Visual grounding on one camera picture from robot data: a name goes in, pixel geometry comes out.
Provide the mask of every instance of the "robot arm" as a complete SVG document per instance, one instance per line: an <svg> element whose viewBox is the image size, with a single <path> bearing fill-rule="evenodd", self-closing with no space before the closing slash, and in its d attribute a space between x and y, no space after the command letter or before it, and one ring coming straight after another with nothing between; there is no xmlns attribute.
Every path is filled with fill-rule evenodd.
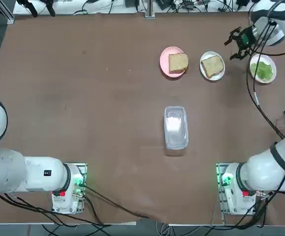
<svg viewBox="0 0 285 236"><path fill-rule="evenodd" d="M6 133L8 116L0 102L0 139ZM82 193L86 184L86 163L62 163L52 157L27 157L0 149L0 193L52 192L52 209L63 214L84 209Z"/></svg>
<svg viewBox="0 0 285 236"><path fill-rule="evenodd" d="M269 19L277 25L270 38L265 38L265 45L274 46L285 39L285 0L261 0L253 8L250 17L253 26L239 31L237 38L232 37L238 44L239 52L249 50L256 44L264 28L273 27L268 26ZM239 53L232 58L241 59L244 55ZM222 176L222 183L230 214L245 214L255 203L256 191L276 190L284 176L285 138L263 153L250 157L245 163L229 164ZM285 191L285 181L280 190Z"/></svg>

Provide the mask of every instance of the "floor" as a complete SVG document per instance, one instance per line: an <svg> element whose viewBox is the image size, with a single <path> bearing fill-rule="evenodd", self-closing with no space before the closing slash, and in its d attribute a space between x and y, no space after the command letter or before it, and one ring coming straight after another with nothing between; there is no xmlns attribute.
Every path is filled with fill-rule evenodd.
<svg viewBox="0 0 285 236"><path fill-rule="evenodd" d="M5 0L5 3L10 9L13 9L15 0ZM2 44L3 36L6 30L6 19L0 15L0 46ZM47 229L53 231L56 226L45 225ZM186 234L196 227L183 226L174 227L176 236L181 236ZM111 236L156 236L156 224L152 220L141 220L137 222L136 226L121 226L114 225L105 229L107 233ZM91 225L79 225L76 228L59 227L55 233L58 236L84 236L95 231L95 228ZM208 231L207 228L201 227L196 232L190 234L192 236L198 235L203 236ZM17 235L17 236L47 236L49 233L46 232L41 225L0 225L0 236L5 235ZM96 236L105 235L102 232L95 233ZM285 236L285 227L264 227L259 229L257 227L252 227L250 229L240 231L211 231L209 236Z"/></svg>
<svg viewBox="0 0 285 236"><path fill-rule="evenodd" d="M56 226L45 225L45 227L53 231ZM110 236L156 236L156 225L154 221L151 220L141 220L137 222L136 226L120 226L114 225L108 227L106 232ZM196 227L174 227L176 236L181 236L192 231ZM58 236L85 236L95 231L95 228L91 225L79 225L76 228L66 228L59 227L55 233ZM204 236L208 231L207 228L201 227L192 236ZM46 232L41 225L0 225L0 236L5 235L16 235L16 236L47 236L49 233ZM95 236L103 236L104 233L95 233ZM209 236L285 236L285 227L264 227L259 229L257 227L252 227L250 229L240 231L211 231Z"/></svg>

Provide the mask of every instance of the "plate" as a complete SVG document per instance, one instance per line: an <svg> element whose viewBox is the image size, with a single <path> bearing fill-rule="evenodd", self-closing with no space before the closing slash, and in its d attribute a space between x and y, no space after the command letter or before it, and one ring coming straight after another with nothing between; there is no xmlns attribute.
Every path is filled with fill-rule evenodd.
<svg viewBox="0 0 285 236"><path fill-rule="evenodd" d="M168 65L168 55L170 54L177 54L177 53L184 53L182 49L178 47L168 47L163 50L160 56L160 66L163 71L163 73L171 78L177 78L180 77L182 74L185 73L183 71L182 73L176 73L176 74L170 74L169 73L169 65Z"/></svg>
<svg viewBox="0 0 285 236"><path fill-rule="evenodd" d="M259 54L256 54L256 55L254 55L252 57L251 62L250 62L250 73L251 73L252 77L254 77L254 74L251 71L251 65L253 63L257 63L258 62L258 58L259 58ZM262 80L262 79L260 79L258 77L258 75L256 75L256 77L255 77L256 81L260 82L261 84L268 84L268 83L273 82L273 80L275 79L275 77L277 75L277 68L276 68L275 62L269 56L266 56L266 55L261 55L260 56L259 62L261 62L261 61L264 62L266 65L271 65L272 66L273 76L271 77L270 80Z"/></svg>
<svg viewBox="0 0 285 236"><path fill-rule="evenodd" d="M214 57L214 56L218 56L219 58L221 58L222 60L222 63L223 63L223 71L218 74L218 75L214 75L212 76L211 78L208 78L208 76L206 75L206 72L201 64L201 62L205 59L208 59L208 58L211 58L211 57ZM200 61L199 61L199 67L200 67L200 71L201 71L201 74L207 79L207 80L210 80L210 81L217 81L219 79L222 78L222 76L224 75L224 72L225 72L225 63L224 63L224 60L223 58L216 52L206 52L204 55L201 56L200 58Z"/></svg>

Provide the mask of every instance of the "pink plate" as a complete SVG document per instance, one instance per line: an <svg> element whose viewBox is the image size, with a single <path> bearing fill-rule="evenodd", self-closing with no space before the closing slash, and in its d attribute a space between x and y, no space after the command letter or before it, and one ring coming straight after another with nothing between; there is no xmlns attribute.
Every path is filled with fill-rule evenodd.
<svg viewBox="0 0 285 236"><path fill-rule="evenodd" d="M176 78L181 76L182 74L184 74L185 71L183 71L182 73L178 73L178 74L170 74L169 73L169 67L168 67L168 55L169 54L177 54L177 53L184 53L182 51L182 49L178 48L178 47L168 47L165 48L164 51L162 52L161 56L160 56L160 66L162 71L164 72L165 75L171 77L171 78Z"/></svg>

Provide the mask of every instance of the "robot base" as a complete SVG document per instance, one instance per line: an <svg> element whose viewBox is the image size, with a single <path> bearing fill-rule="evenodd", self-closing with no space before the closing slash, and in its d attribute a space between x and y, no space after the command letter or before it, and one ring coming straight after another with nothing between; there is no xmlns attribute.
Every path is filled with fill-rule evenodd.
<svg viewBox="0 0 285 236"><path fill-rule="evenodd" d="M60 192L59 196L52 193L52 211L62 214L77 214L84 210L85 187L78 184L86 184L87 164L86 163L66 163L71 172L69 187L65 192Z"/></svg>
<svg viewBox="0 0 285 236"><path fill-rule="evenodd" d="M238 165L238 163L217 164L219 200L221 209L223 210L222 214L244 215L256 201L256 195L244 196L239 188L236 179L236 169ZM253 215L254 213L254 208L252 208L247 215Z"/></svg>

